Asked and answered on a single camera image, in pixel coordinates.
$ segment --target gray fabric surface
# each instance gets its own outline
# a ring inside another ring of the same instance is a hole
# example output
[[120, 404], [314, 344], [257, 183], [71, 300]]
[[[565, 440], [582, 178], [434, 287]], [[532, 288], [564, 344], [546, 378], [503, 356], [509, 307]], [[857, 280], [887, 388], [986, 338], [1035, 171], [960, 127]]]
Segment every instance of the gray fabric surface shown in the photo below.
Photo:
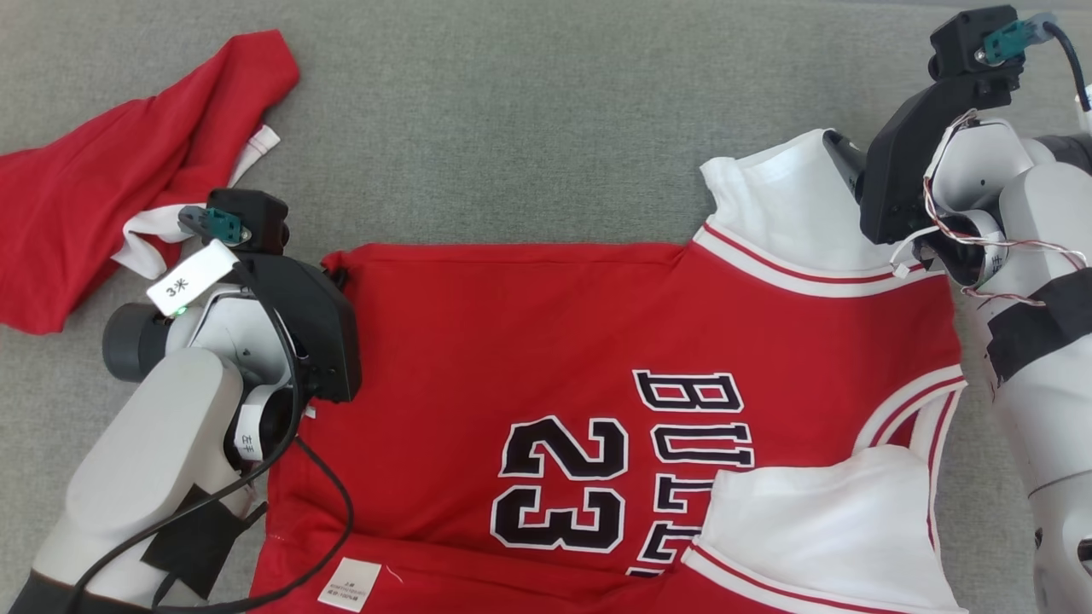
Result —
[[[241, 185], [290, 204], [290, 256], [317, 262], [379, 240], [684, 241], [711, 206], [699, 164], [815, 127], [867, 144], [928, 84], [927, 37], [952, 11], [810, 0], [7, 0], [0, 152], [158, 92], [233, 34], [276, 27], [302, 80], [268, 118], [284, 142]], [[1059, 14], [1092, 49], [1092, 13]], [[1026, 134], [1071, 132], [1071, 87], [1060, 51], [1035, 49], [1004, 115]], [[60, 335], [0, 328], [0, 604], [132, 391], [106, 373], [99, 335], [144, 287], [117, 274]], [[1031, 519], [980, 371], [973, 361], [966, 369], [974, 383], [937, 501], [946, 571], [972, 612], [1031, 612]], [[260, 543], [260, 530], [241, 540], [217, 599], [246, 592]]]

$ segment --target red stripe trim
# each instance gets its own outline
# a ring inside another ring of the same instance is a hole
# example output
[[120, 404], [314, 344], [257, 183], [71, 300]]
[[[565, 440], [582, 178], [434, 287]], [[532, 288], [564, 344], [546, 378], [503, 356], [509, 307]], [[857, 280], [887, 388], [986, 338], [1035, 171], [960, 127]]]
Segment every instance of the red stripe trim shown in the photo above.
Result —
[[708, 552], [705, 552], [704, 550], [702, 550], [701, 546], [699, 546], [697, 544], [693, 544], [690, 547], [691, 547], [691, 550], [693, 550], [695, 552], [697, 552], [698, 554], [700, 554], [702, 556], [702, 558], [704, 558], [705, 560], [708, 560], [708, 562], [712, 563], [713, 565], [717, 566], [720, 569], [722, 569], [724, 571], [727, 571], [728, 574], [733, 575], [734, 577], [739, 578], [740, 580], [744, 580], [747, 583], [749, 583], [749, 585], [751, 585], [753, 587], [760, 588], [760, 589], [762, 589], [764, 591], [768, 591], [768, 592], [772, 592], [772, 593], [780, 594], [782, 597], [787, 597], [787, 598], [791, 598], [791, 599], [797, 599], [797, 600], [800, 600], [800, 601], [807, 601], [809, 603], [817, 603], [817, 604], [820, 604], [820, 605], [829, 605], [831, 607], [838, 607], [840, 610], [845, 610], [845, 611], [848, 611], [848, 612], [865, 612], [867, 614], [903, 614], [903, 613], [898, 612], [895, 610], [880, 610], [878, 607], [868, 607], [868, 606], [864, 606], [864, 605], [853, 605], [853, 604], [850, 604], [850, 603], [842, 603], [840, 601], [832, 601], [832, 600], [829, 600], [829, 599], [821, 599], [821, 598], [817, 598], [817, 597], [810, 597], [810, 595], [806, 595], [806, 594], [794, 593], [794, 592], [791, 592], [791, 591], [786, 591], [786, 590], [783, 590], [783, 589], [771, 587], [769, 585], [764, 585], [764, 583], [760, 582], [759, 580], [756, 580], [755, 578], [751, 578], [750, 576], [746, 576], [746, 575], [737, 571], [736, 569], [733, 569], [728, 565], [725, 565], [719, 558], [716, 558], [715, 556], [710, 555]]
[[[818, 282], [818, 283], [823, 283], [823, 284], [867, 284], [867, 283], [871, 283], [871, 282], [881, 282], [883, 280], [889, 280], [892, 276], [894, 276], [893, 273], [881, 273], [881, 274], [871, 275], [871, 276], [868, 276], [868, 278], [823, 278], [823, 276], [820, 276], [820, 275], [809, 275], [807, 273], [802, 273], [799, 271], [794, 271], [794, 270], [788, 269], [786, 267], [782, 267], [781, 264], [778, 264], [776, 262], [771, 262], [770, 260], [763, 258], [762, 256], [759, 256], [758, 253], [755, 253], [755, 251], [752, 251], [752, 250], [744, 247], [743, 245], [739, 245], [738, 243], [736, 243], [736, 241], [732, 240], [731, 238], [726, 237], [725, 235], [721, 234], [720, 232], [716, 231], [716, 228], [713, 228], [712, 226], [710, 226], [709, 222], [705, 222], [705, 232], [709, 233], [709, 234], [711, 234], [711, 235], [713, 235], [714, 237], [721, 239], [722, 241], [731, 245], [732, 247], [736, 248], [737, 250], [746, 253], [747, 256], [751, 257], [752, 259], [758, 260], [762, 264], [765, 264], [767, 267], [773, 269], [774, 271], [778, 271], [780, 273], [784, 273], [786, 275], [791, 275], [793, 278], [797, 278], [797, 279], [800, 279], [800, 280], [809, 281], [809, 282]], [[913, 267], [910, 268], [911, 271], [917, 271], [917, 270], [921, 270], [921, 269], [923, 269], [923, 265], [922, 265], [921, 262], [918, 262], [918, 263], [916, 263], [916, 264], [914, 264]]]
[[930, 386], [930, 387], [926, 388], [925, 390], [922, 390], [917, 394], [914, 394], [913, 397], [911, 397], [910, 400], [907, 400], [905, 403], [899, 405], [899, 409], [895, 410], [895, 411], [893, 411], [893, 412], [891, 412], [891, 415], [889, 415], [887, 417], [887, 420], [883, 421], [883, 424], [881, 424], [880, 427], [876, 430], [876, 435], [873, 436], [873, 441], [869, 445], [870, 446], [879, 446], [879, 444], [880, 444], [880, 437], [883, 435], [883, 432], [887, 430], [889, 426], [891, 426], [891, 423], [894, 422], [895, 418], [898, 418], [900, 415], [902, 415], [902, 412], [906, 411], [906, 408], [910, 408], [914, 403], [917, 403], [918, 401], [921, 401], [922, 397], [925, 397], [926, 394], [929, 394], [930, 392], [935, 392], [935, 391], [937, 391], [937, 390], [939, 390], [939, 389], [941, 389], [941, 388], [943, 388], [946, 386], [951, 386], [953, 383], [959, 383], [961, 381], [963, 381], [962, 376], [961, 377], [953, 377], [951, 379], [941, 381], [940, 383], [934, 383], [933, 386]]
[[948, 400], [945, 401], [945, 409], [940, 411], [940, 417], [937, 420], [937, 427], [933, 429], [933, 444], [929, 445], [929, 515], [925, 519], [926, 530], [929, 532], [929, 545], [934, 550], [937, 547], [937, 543], [933, 540], [933, 484], [934, 484], [934, 472], [937, 470], [937, 450], [940, 448], [940, 434], [945, 428], [945, 421], [948, 420], [948, 412], [952, 409], [952, 401], [956, 400], [956, 393], [949, 392]]

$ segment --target care label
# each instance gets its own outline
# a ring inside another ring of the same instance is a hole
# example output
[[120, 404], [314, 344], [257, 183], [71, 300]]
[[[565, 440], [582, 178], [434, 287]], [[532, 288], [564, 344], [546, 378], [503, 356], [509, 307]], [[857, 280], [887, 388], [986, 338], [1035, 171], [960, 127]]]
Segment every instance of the care label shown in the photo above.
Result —
[[364, 602], [368, 601], [371, 587], [376, 586], [376, 578], [382, 568], [382, 565], [366, 560], [342, 558], [334, 576], [319, 594], [319, 602], [349, 612], [359, 612], [364, 607]]
[[174, 316], [229, 273], [238, 261], [227, 246], [213, 239], [147, 288], [147, 297], [164, 316]]

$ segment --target black cable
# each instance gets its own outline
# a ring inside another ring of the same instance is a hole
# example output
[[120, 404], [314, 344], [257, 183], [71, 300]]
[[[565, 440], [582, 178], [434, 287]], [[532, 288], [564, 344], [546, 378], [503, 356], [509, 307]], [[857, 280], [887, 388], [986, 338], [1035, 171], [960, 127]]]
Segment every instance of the black cable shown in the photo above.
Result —
[[[195, 227], [195, 224], [191, 225], [187, 222], [188, 221], [182, 221], [182, 223], [186, 224], [186, 226], [194, 229], [199, 235], [207, 236], [207, 233], [199, 227]], [[342, 484], [341, 480], [337, 479], [336, 474], [334, 474], [334, 472], [322, 461], [322, 459], [320, 459], [314, 453], [313, 450], [310, 449], [310, 447], [307, 446], [307, 444], [302, 441], [302, 439], [297, 438], [297, 434], [299, 432], [299, 423], [302, 420], [305, 411], [305, 401], [304, 401], [304, 393], [301, 390], [302, 385], [298, 377], [299, 376], [298, 357], [296, 356], [295, 350], [293, 350], [293, 345], [292, 342], [289, 341], [288, 332], [287, 330], [285, 330], [284, 322], [281, 320], [276, 311], [269, 305], [269, 303], [262, 299], [261, 293], [259, 293], [258, 288], [256, 287], [258, 285], [257, 280], [254, 279], [253, 274], [250, 273], [247, 267], [242, 262], [236, 262], [235, 265], [233, 267], [233, 270], [239, 275], [240, 280], [242, 281], [242, 284], [250, 287], [250, 291], [254, 295], [254, 298], [258, 300], [258, 304], [261, 305], [262, 309], [265, 311], [265, 315], [269, 317], [270, 322], [273, 324], [273, 330], [276, 332], [277, 340], [281, 342], [281, 347], [282, 350], [284, 350], [285, 356], [288, 359], [288, 373], [290, 378], [289, 380], [293, 382], [292, 414], [290, 414], [292, 417], [288, 424], [288, 430], [285, 434], [284, 439], [277, 444], [276, 448], [274, 448], [270, 457], [264, 459], [261, 463], [259, 463], [252, 471], [250, 471], [250, 473], [239, 477], [238, 480], [225, 486], [224, 488], [221, 488], [219, 491], [212, 493], [211, 495], [207, 495], [206, 497], [187, 506], [186, 508], [176, 511], [168, 518], [161, 520], [155, 524], [152, 524], [151, 527], [144, 529], [143, 531], [136, 533], [135, 535], [129, 538], [128, 540], [121, 542], [115, 548], [103, 555], [103, 557], [96, 560], [94, 565], [88, 567], [87, 570], [84, 571], [83, 576], [81, 576], [80, 579], [76, 581], [76, 583], [72, 586], [72, 593], [70, 594], [68, 603], [64, 606], [66, 614], [79, 614], [80, 601], [83, 597], [83, 593], [87, 589], [87, 585], [99, 571], [102, 571], [114, 559], [116, 559], [118, 556], [120, 556], [129, 548], [135, 546], [142, 541], [162, 531], [168, 524], [186, 516], [189, 516], [190, 513], [193, 513], [198, 509], [211, 503], [218, 501], [224, 497], [245, 487], [247, 484], [250, 484], [259, 476], [268, 472], [270, 468], [273, 467], [273, 463], [275, 463], [277, 460], [281, 459], [281, 457], [284, 456], [284, 453], [288, 450], [288, 447], [292, 446], [293, 441], [296, 441], [296, 444], [299, 445], [299, 447], [304, 450], [304, 452], [308, 457], [310, 457], [311, 461], [319, 467], [319, 469], [331, 480], [331, 482], [333, 482], [334, 487], [337, 488], [339, 493], [341, 493], [342, 495], [342, 498], [345, 500], [346, 517], [347, 517], [345, 523], [345, 530], [342, 533], [341, 539], [334, 545], [334, 547], [331, 548], [329, 553], [327, 553], [327, 555], [322, 558], [322, 560], [319, 562], [318, 565], [316, 565], [312, 569], [308, 570], [307, 574], [300, 576], [299, 578], [290, 582], [288, 586], [277, 591], [273, 591], [264, 595], [259, 595], [257, 598], [250, 598], [239, 601], [217, 603], [211, 605], [202, 605], [193, 607], [161, 606], [161, 607], [154, 607], [153, 612], [164, 612], [164, 613], [204, 612], [210, 614], [211, 613], [235, 614], [235, 613], [246, 612], [247, 610], [251, 610], [264, 605], [266, 603], [271, 603], [273, 601], [276, 601], [277, 599], [287, 595], [294, 589], [304, 585], [305, 582], [307, 582], [307, 580], [309, 580], [311, 577], [318, 574], [322, 569], [322, 567], [324, 567], [325, 564], [329, 563], [334, 557], [334, 555], [337, 553], [341, 546], [344, 545], [344, 543], [348, 540], [349, 535], [353, 532], [353, 519], [354, 519], [353, 501], [352, 498], [348, 496], [348, 492], [346, 491], [344, 484]]]
[[328, 563], [330, 563], [330, 560], [333, 559], [333, 557], [337, 554], [337, 551], [340, 551], [341, 547], [345, 545], [345, 542], [347, 542], [348, 539], [353, 535], [353, 522], [356, 516], [356, 512], [353, 508], [353, 499], [352, 497], [349, 497], [348, 489], [345, 488], [345, 484], [343, 484], [342, 481], [337, 479], [337, 474], [334, 473], [333, 470], [330, 469], [330, 465], [323, 462], [323, 460], [319, 458], [319, 454], [317, 454], [314, 450], [311, 449], [310, 446], [304, 442], [304, 439], [298, 435], [296, 436], [296, 445], [299, 446], [299, 449], [304, 450], [304, 453], [311, 459], [311, 462], [313, 462], [319, 468], [319, 471], [321, 471], [327, 476], [327, 479], [329, 479], [330, 482], [333, 483], [334, 487], [337, 488], [337, 493], [341, 494], [342, 500], [345, 503], [345, 529], [342, 530], [342, 534], [337, 539], [337, 543], [335, 543], [333, 547], [327, 551], [327, 554], [323, 555], [323, 557], [318, 563], [316, 563], [313, 567], [308, 569], [307, 572], [305, 572], [302, 576], [299, 576], [295, 580], [288, 582], [287, 585], [275, 591], [270, 591], [265, 594], [261, 594], [253, 598], [240, 599], [238, 601], [225, 601], [224, 603], [214, 603], [211, 605], [198, 605], [198, 606], [163, 605], [153, 609], [152, 612], [162, 614], [183, 614], [188, 612], [201, 612], [203, 614], [238, 614], [240, 612], [246, 612], [248, 610], [261, 607], [262, 605], [272, 603], [278, 599], [287, 597], [288, 593], [307, 583], [308, 580], [313, 578], [319, 571], [322, 570], [323, 567], [327, 566]]
[[1081, 101], [1081, 109], [1084, 113], [1092, 111], [1092, 103], [1089, 102], [1089, 93], [1087, 90], [1087, 83], [1084, 82], [1084, 71], [1081, 70], [1081, 61], [1077, 58], [1077, 50], [1073, 49], [1073, 43], [1066, 36], [1066, 33], [1058, 27], [1058, 24], [1053, 22], [1045, 22], [1043, 24], [1043, 29], [1058, 39], [1061, 44], [1061, 49], [1066, 52], [1066, 59], [1069, 60], [1069, 68], [1073, 71], [1073, 81], [1077, 83], [1077, 96]]

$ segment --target white fabric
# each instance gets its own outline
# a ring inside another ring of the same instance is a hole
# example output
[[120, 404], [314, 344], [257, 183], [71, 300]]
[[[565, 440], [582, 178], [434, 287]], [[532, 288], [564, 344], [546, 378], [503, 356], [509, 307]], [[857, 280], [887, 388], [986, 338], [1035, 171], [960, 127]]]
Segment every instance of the white fabric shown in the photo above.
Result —
[[823, 130], [740, 160], [701, 166], [716, 201], [710, 219], [762, 250], [821, 271], [888, 264], [894, 247], [860, 234], [860, 209], [822, 144]]
[[[927, 373], [907, 382], [876, 408], [857, 434], [853, 444], [854, 453], [889, 442], [902, 423], [924, 409], [926, 403], [945, 399], [948, 393], [962, 390], [965, 386], [966, 380], [963, 379], [963, 370], [959, 365]], [[918, 436], [926, 436], [926, 432], [923, 430]]]
[[722, 471], [697, 544], [804, 593], [962, 612], [929, 543], [928, 505], [927, 465], [899, 446], [827, 468]]
[[948, 438], [948, 428], [959, 405], [960, 388], [943, 397], [934, 398], [918, 410], [914, 418], [914, 429], [910, 438], [910, 449], [929, 467], [929, 536], [933, 550], [940, 560], [940, 533], [937, 531], [937, 480], [940, 476], [940, 459]]
[[[259, 128], [239, 153], [227, 187], [235, 186], [244, 173], [280, 142], [281, 137], [277, 137], [272, 128], [269, 126]], [[121, 249], [110, 258], [146, 279], [154, 280], [163, 275], [167, 272], [167, 263], [164, 262], [163, 255], [152, 244], [144, 240], [141, 235], [157, 236], [166, 243], [181, 243], [192, 237], [193, 235], [183, 233], [178, 227], [178, 213], [182, 208], [192, 205], [204, 208], [205, 203], [169, 204], [133, 215], [121, 228], [121, 234], [124, 237]]]
[[943, 271], [926, 271], [921, 265], [912, 269], [907, 265], [906, 274], [901, 278], [894, 274], [895, 269], [890, 265], [858, 271], [823, 271], [800, 267], [764, 251], [715, 220], [705, 222], [695, 235], [693, 243], [752, 278], [796, 294], [827, 298], [873, 296], [943, 274]]

